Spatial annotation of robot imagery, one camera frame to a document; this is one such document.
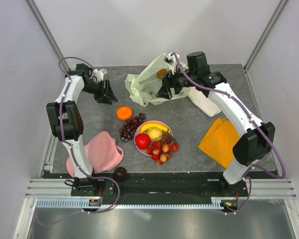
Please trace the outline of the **translucent green plastic bag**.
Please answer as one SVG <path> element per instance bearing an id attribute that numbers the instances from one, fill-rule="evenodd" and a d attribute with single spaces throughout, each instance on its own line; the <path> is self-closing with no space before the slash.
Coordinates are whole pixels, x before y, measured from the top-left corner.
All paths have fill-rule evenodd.
<path id="1" fill-rule="evenodd" d="M 167 101 L 156 97 L 162 87 L 162 79 L 157 77 L 158 71 L 171 69 L 171 65 L 164 61 L 165 56 L 166 53 L 160 54 L 140 74 L 127 75 L 125 86 L 134 103 L 146 107 L 148 104 L 160 105 Z"/>

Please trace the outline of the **orange fake fruit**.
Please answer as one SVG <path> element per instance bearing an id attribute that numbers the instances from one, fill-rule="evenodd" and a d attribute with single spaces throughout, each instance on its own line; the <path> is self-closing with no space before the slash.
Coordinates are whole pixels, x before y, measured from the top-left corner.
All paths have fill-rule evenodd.
<path id="1" fill-rule="evenodd" d="M 120 107 L 116 112 L 117 118 L 121 121 L 128 121 L 133 116 L 133 110 L 130 107 Z"/>

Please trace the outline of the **dark grape bunch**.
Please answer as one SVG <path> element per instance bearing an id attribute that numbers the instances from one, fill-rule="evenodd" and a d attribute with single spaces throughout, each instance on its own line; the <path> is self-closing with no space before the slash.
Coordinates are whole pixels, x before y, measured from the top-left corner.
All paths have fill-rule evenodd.
<path id="1" fill-rule="evenodd" d="M 133 139 L 137 128 L 144 123 L 144 120 L 147 118 L 146 114 L 139 113 L 133 119 L 128 120 L 123 126 L 119 129 L 120 139 L 123 142 L 127 142 Z"/>

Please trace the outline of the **yellow fake banana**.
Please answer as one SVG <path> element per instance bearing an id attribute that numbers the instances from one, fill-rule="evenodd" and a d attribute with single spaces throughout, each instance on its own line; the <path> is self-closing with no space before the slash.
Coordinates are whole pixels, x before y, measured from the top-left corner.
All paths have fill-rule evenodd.
<path id="1" fill-rule="evenodd" d="M 141 127 L 140 133 L 144 133 L 144 132 L 148 131 L 150 128 L 153 128 L 153 127 L 156 127 L 158 129 L 160 129 L 162 132 L 171 133 L 171 130 L 168 127 L 166 127 L 162 124 L 159 124 L 159 123 L 147 123 L 147 124 L 143 125 Z"/>

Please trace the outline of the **yellow fake pear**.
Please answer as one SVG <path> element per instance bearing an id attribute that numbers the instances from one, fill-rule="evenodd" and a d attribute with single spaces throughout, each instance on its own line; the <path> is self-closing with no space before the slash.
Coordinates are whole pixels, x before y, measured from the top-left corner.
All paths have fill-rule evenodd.
<path id="1" fill-rule="evenodd" d="M 148 136 L 150 137 L 151 141 L 161 141 L 163 132 L 158 127 L 151 127 L 147 131 Z"/>

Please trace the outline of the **red fake apple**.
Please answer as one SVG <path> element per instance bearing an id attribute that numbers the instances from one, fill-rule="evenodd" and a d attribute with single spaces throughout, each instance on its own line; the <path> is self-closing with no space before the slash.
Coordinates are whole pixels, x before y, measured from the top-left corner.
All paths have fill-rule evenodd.
<path id="1" fill-rule="evenodd" d="M 139 149 L 146 149 L 150 146 L 151 138 L 146 133 L 140 133 L 136 136 L 135 143 Z"/>

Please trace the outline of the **red strawberry bunch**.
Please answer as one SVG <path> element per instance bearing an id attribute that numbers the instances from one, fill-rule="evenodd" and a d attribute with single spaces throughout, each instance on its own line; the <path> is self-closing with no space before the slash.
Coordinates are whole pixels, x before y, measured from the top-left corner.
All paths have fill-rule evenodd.
<path id="1" fill-rule="evenodd" d="M 179 150 L 179 144 L 171 133 L 164 133 L 158 141 L 152 141 L 145 149 L 148 155 L 158 166 L 162 166 L 171 159 L 171 154 Z"/>

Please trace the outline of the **dark purple fake plum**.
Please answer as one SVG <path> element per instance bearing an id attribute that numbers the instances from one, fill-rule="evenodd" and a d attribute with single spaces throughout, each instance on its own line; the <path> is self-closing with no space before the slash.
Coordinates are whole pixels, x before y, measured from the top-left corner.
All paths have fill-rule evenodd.
<path id="1" fill-rule="evenodd" d="M 114 177 L 114 179 L 116 181 L 122 182 L 122 181 L 125 181 L 127 179 L 128 173 L 127 173 L 127 171 L 126 171 L 125 168 L 123 168 L 123 167 L 117 167 L 114 170 L 113 177 Z"/>

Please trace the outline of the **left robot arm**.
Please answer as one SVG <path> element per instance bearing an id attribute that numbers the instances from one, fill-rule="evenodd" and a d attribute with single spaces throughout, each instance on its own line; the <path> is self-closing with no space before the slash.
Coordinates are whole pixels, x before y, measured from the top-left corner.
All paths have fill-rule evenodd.
<path id="1" fill-rule="evenodd" d="M 75 70 L 65 73 L 65 84 L 59 97 L 46 105 L 52 134 L 66 148 L 74 169 L 70 185 L 73 196 L 87 197 L 99 193 L 100 186 L 93 179 L 93 167 L 83 145 L 84 124 L 77 101 L 80 93 L 86 92 L 101 104 L 117 102 L 110 81 L 104 79 L 106 74 L 106 69 L 97 70 L 84 63 L 77 64 Z"/>

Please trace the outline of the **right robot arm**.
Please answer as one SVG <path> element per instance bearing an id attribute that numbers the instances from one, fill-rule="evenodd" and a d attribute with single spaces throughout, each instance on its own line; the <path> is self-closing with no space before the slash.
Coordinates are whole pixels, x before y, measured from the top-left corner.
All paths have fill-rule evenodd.
<path id="1" fill-rule="evenodd" d="M 248 169 L 276 148 L 273 145 L 275 126 L 264 123 L 236 96 L 227 79 L 218 71 L 211 72 L 204 52 L 187 55 L 185 70 L 176 53 L 165 54 L 164 61 L 171 69 L 162 79 L 158 98 L 172 99 L 183 88 L 195 87 L 215 103 L 236 129 L 239 140 L 233 146 L 234 159 L 223 172 L 218 190 L 224 196 L 236 191 L 236 183 L 243 179 Z"/>

